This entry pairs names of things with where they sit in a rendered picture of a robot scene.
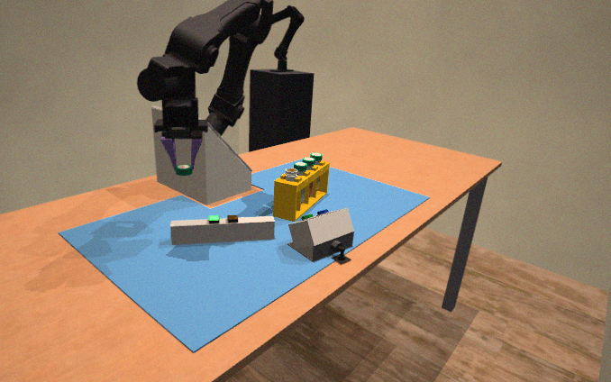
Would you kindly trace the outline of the blue flat mat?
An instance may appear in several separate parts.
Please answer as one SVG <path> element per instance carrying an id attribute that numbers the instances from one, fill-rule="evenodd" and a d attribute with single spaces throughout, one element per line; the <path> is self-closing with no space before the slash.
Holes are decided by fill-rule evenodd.
<path id="1" fill-rule="evenodd" d="M 341 254 L 311 261 L 287 245 L 295 222 L 273 216 L 274 181 L 302 160 L 251 174 L 251 185 L 263 190 L 223 205 L 175 196 L 59 235 L 195 353 Z M 354 236 L 346 255 L 429 198 L 329 167 L 327 194 L 302 216 L 348 208 Z M 171 221 L 218 215 L 273 216 L 274 240 L 172 245 Z"/>

